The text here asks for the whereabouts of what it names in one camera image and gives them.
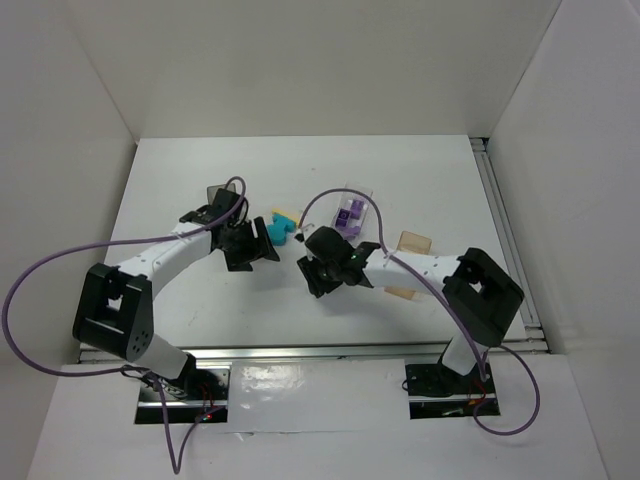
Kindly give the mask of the purple rounded lego brick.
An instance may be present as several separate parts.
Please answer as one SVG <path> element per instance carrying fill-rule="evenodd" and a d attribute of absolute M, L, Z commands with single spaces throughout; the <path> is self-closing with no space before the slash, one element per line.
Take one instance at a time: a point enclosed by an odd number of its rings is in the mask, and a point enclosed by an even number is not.
<path fill-rule="evenodd" d="M 363 220 L 367 214 L 369 204 L 366 200 L 353 198 L 348 202 L 349 218 Z"/>

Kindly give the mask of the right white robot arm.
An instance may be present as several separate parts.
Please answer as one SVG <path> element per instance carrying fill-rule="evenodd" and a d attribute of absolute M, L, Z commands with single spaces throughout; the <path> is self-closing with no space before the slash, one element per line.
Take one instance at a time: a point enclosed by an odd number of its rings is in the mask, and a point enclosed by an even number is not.
<path fill-rule="evenodd" d="M 297 265 L 317 298 L 346 285 L 413 290 L 440 302 L 458 328 L 440 363 L 460 376 L 485 371 L 486 354 L 502 344 L 524 300 L 521 287 L 478 248 L 431 256 L 391 251 L 376 242 L 354 247 L 326 226 L 313 231 L 304 246 Z"/>

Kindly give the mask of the purple sloped lego brick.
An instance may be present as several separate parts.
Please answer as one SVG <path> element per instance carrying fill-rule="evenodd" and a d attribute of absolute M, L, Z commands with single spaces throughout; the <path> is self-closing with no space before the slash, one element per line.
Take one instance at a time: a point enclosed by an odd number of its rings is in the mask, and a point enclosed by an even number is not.
<path fill-rule="evenodd" d="M 333 228 L 345 239 L 353 240 L 361 232 L 360 221 L 351 216 L 351 211 L 340 208 L 334 219 Z"/>

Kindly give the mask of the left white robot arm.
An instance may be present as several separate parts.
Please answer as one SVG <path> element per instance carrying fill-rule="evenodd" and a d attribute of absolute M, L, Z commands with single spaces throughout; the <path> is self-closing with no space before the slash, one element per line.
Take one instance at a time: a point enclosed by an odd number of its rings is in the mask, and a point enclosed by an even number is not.
<path fill-rule="evenodd" d="M 155 297 L 193 263 L 220 251 L 230 272 L 279 259 L 263 218 L 247 219 L 247 201 L 220 187 L 208 204 L 183 215 L 169 241 L 152 245 L 115 266 L 97 263 L 84 281 L 73 337 L 150 370 L 179 398 L 198 398 L 219 386 L 193 355 L 154 330 Z"/>

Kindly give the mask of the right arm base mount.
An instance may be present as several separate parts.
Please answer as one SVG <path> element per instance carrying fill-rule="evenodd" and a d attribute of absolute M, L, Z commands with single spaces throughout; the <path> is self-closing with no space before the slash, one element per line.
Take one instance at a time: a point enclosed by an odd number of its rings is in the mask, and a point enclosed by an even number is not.
<path fill-rule="evenodd" d="M 482 381 L 478 367 L 466 376 L 435 363 L 405 365 L 401 388 L 408 395 L 411 420 L 499 416 L 500 407 L 491 368 Z"/>

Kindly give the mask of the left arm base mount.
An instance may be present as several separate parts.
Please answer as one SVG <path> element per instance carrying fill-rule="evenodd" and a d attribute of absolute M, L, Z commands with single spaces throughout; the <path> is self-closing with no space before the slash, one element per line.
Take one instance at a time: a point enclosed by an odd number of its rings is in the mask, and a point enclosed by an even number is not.
<path fill-rule="evenodd" d="M 123 376 L 139 382 L 134 423 L 159 425 L 163 423 L 161 393 L 164 392 L 169 424 L 189 424 L 204 416 L 202 423 L 216 424 L 228 421 L 230 366 L 204 369 L 204 379 L 188 392 L 159 377 L 156 384 L 149 375 L 125 372 Z"/>

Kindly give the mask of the teal lego figure piece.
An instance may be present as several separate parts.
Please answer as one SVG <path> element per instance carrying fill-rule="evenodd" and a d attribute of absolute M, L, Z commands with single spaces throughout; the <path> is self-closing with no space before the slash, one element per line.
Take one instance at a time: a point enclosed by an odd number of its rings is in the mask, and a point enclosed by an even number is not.
<path fill-rule="evenodd" d="M 283 246 L 287 242 L 287 236 L 297 228 L 297 223 L 282 214 L 273 213 L 271 223 L 267 226 L 267 233 L 273 246 Z"/>

